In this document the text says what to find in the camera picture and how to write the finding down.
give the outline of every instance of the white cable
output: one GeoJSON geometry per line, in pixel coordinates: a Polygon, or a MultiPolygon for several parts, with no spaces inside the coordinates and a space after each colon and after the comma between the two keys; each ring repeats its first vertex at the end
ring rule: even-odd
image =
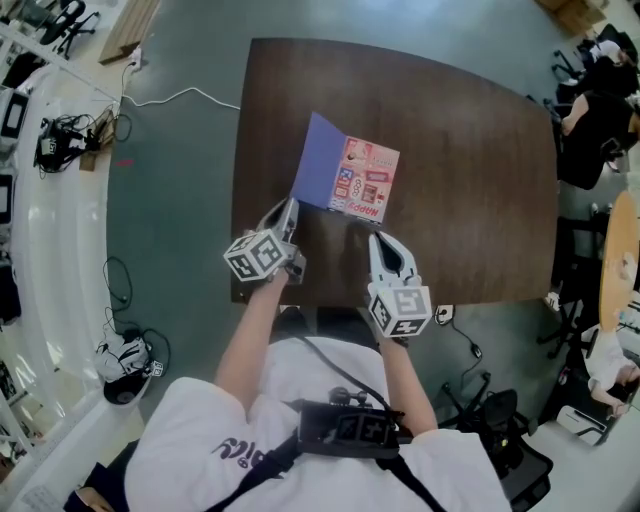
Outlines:
{"type": "Polygon", "coordinates": [[[227,107],[227,108],[232,108],[234,110],[240,110],[240,107],[236,107],[235,105],[230,105],[229,103],[224,103],[222,101],[218,101],[217,99],[215,99],[213,96],[209,96],[206,92],[202,92],[200,89],[198,89],[197,87],[189,87],[188,89],[185,89],[184,91],[180,91],[175,93],[173,96],[170,96],[169,98],[167,98],[166,100],[151,100],[151,101],[146,101],[144,103],[136,103],[136,100],[134,100],[131,96],[127,96],[125,94],[122,95],[123,98],[127,98],[131,103],[133,103],[136,107],[145,107],[147,105],[162,105],[164,103],[168,103],[171,100],[177,98],[178,96],[181,96],[182,94],[184,94],[185,92],[189,92],[189,91],[195,91],[197,93],[202,94],[205,98],[210,99],[211,101],[213,101],[214,103],[217,103],[218,105],[220,105],[221,107],[227,107]]]}

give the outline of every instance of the gray floor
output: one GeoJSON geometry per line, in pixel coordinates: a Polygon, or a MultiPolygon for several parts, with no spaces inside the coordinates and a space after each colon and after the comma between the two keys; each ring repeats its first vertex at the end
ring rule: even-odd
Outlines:
{"type": "MultiPolygon", "coordinates": [[[[163,0],[144,44],[147,64],[127,94],[146,101],[197,86],[239,105],[254,37],[392,48],[461,67],[538,100],[555,88],[551,52],[570,49],[533,0],[163,0]]],[[[148,416],[171,380],[212,377],[242,311],[229,303],[229,271],[221,257],[230,242],[238,112],[194,94],[143,109],[125,102],[123,112],[133,131],[117,145],[113,162],[134,163],[111,169],[109,254],[126,261],[135,287],[124,318],[159,329],[173,347],[168,375],[143,400],[148,416]]],[[[591,201],[609,202],[624,186],[618,176],[601,181],[591,192],[563,187],[561,211],[584,217],[591,201]]],[[[115,288],[122,284],[115,271],[111,279],[115,288]]],[[[488,370],[492,389],[514,387],[522,412],[537,414],[562,362],[562,356],[550,362],[548,348],[535,343],[539,333],[555,327],[541,302],[461,307],[456,324],[484,351],[463,396],[488,370]]],[[[445,404],[441,384],[451,381],[458,393],[460,373],[473,363],[468,342],[450,326],[429,325],[411,354],[436,406],[445,404]]]]}

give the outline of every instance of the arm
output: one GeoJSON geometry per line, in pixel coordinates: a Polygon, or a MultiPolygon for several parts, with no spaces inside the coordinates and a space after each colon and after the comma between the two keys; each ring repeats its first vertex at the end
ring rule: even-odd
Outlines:
{"type": "Polygon", "coordinates": [[[258,396],[271,327],[289,275],[280,270],[257,289],[222,355],[213,383],[235,396],[248,412],[258,396]]]}
{"type": "Polygon", "coordinates": [[[576,98],[571,106],[571,113],[562,120],[562,134],[569,135],[580,121],[580,118],[589,111],[589,103],[584,94],[576,98]]]}
{"type": "Polygon", "coordinates": [[[383,338],[378,331],[376,336],[384,362],[391,407],[405,413],[402,423],[414,437],[436,430],[436,415],[416,375],[407,349],[383,338]]]}

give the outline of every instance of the black strap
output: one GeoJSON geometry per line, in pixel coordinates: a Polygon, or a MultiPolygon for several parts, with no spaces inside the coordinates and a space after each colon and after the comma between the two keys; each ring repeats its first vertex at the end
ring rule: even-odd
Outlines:
{"type": "Polygon", "coordinates": [[[206,512],[222,512],[240,496],[258,487],[260,484],[287,472],[300,456],[298,451],[298,432],[274,450],[269,451],[242,479],[238,488],[229,497],[207,509],[206,512]]]}
{"type": "MultiPolygon", "coordinates": [[[[252,468],[242,479],[238,488],[231,493],[226,499],[217,503],[206,512],[222,512],[240,496],[255,489],[260,484],[276,478],[280,473],[286,473],[293,467],[293,463],[300,456],[298,450],[298,432],[293,435],[276,449],[268,452],[254,468],[252,468]]],[[[401,455],[393,459],[376,459],[376,463],[382,470],[389,470],[409,489],[415,492],[433,512],[446,512],[436,501],[433,495],[422,485],[401,455]]]]}
{"type": "Polygon", "coordinates": [[[422,485],[422,482],[413,476],[411,469],[407,466],[402,455],[398,455],[393,459],[376,459],[376,463],[380,469],[391,471],[398,480],[415,492],[422,501],[429,505],[433,512],[445,512],[429,490],[422,485]]]}

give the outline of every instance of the desk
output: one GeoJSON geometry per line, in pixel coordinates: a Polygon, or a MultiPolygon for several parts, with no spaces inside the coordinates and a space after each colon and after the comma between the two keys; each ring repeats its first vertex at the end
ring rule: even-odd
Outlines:
{"type": "MultiPolygon", "coordinates": [[[[543,297],[557,218],[551,122],[457,68],[334,41],[254,39],[233,181],[232,233],[291,190],[311,113],[400,152],[382,229],[413,253],[434,304],[543,297]]],[[[283,302],[360,306],[370,225],[303,205],[304,284],[283,302]]],[[[233,280],[232,298],[239,300],[233,280]]]]}
{"type": "Polygon", "coordinates": [[[629,302],[635,276],[631,280],[621,275],[625,253],[638,263],[638,221],[636,206],[629,192],[624,191],[616,199],[609,218],[607,237],[602,258],[600,280],[600,325],[603,331],[613,331],[629,302]]]}

